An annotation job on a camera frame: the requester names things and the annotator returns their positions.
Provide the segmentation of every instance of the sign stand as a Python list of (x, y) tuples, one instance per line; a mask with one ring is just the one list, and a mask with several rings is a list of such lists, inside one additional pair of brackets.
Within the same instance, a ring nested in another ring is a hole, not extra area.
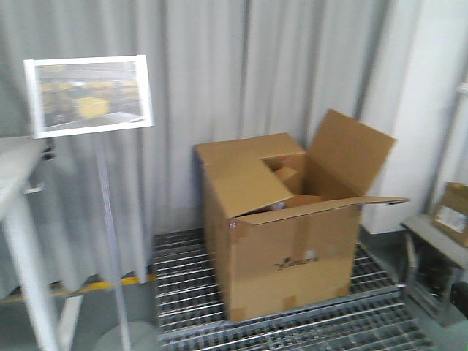
[[(145, 55), (25, 60), (24, 69), (35, 138), (153, 125)], [(121, 345), (117, 345), (116, 329), (108, 331), (95, 350), (137, 351), (154, 344), (154, 331), (149, 323), (127, 320), (102, 138), (94, 138), (94, 150), (121, 335)], [(78, 313), (70, 315), (78, 318)], [(138, 339), (133, 348), (132, 335)]]

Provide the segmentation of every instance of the metal pole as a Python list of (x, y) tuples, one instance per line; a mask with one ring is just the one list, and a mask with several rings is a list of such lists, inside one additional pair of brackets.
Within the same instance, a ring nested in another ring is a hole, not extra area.
[(118, 320), (120, 322), (120, 331), (122, 338), (122, 347), (124, 351), (131, 351), (130, 332), (127, 322), (127, 311), (125, 309), (124, 291), (120, 281), (121, 275), (121, 259), (120, 251), (118, 250), (116, 232), (114, 229), (112, 210), (110, 208), (109, 196), (109, 177), (107, 174), (107, 165), (105, 161), (105, 152), (102, 142), (102, 135), (94, 136), (94, 146), (96, 148), (96, 161), (99, 171), (99, 182), (101, 185), (102, 199), (104, 202), (105, 226), (107, 229), (107, 241), (110, 248), (111, 270), (113, 276), (113, 284), (116, 292), (116, 303)]

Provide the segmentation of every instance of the white table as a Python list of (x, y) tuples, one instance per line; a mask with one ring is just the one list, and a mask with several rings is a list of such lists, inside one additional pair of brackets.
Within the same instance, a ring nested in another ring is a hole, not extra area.
[(24, 189), (45, 149), (31, 137), (0, 139), (0, 220), (39, 348), (61, 349), (58, 315), (50, 298), (39, 240)]

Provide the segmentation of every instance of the gray curtain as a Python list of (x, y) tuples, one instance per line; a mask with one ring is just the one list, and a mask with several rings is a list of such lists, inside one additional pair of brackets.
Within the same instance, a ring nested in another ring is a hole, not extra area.
[[(463, 3), (447, 6), (462, 16)], [(152, 235), (203, 225), (193, 145), (289, 132), (305, 146), (328, 108), (359, 118), (369, 111), (369, 82), (385, 79), (379, 72), (405, 74), (406, 59), (385, 63), (383, 38), (413, 38), (421, 7), (422, 1), (381, 0), (1, 1), (3, 135), (28, 132), (24, 59), (148, 57), (156, 125), (56, 138), (56, 158), (37, 170), (46, 187), (30, 201), (50, 281), (73, 290), (92, 274), (109, 277), (93, 137), (107, 146), (122, 274), (135, 271), (144, 281)], [(415, 14), (405, 17), (409, 25), (388, 33), (404, 13)], [(454, 55), (459, 66), (466, 61)], [(399, 89), (388, 88), (382, 106)], [(454, 94), (442, 99), (453, 104)], [(426, 184), (418, 191), (429, 190)], [(16, 281), (0, 252), (1, 295)]]

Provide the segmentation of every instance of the open cardboard box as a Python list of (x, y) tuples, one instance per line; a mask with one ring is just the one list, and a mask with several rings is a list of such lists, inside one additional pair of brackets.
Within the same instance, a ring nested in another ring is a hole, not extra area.
[(304, 151), (288, 134), (196, 146), (205, 241), (231, 321), (349, 292), (365, 196), (394, 139), (334, 110)]

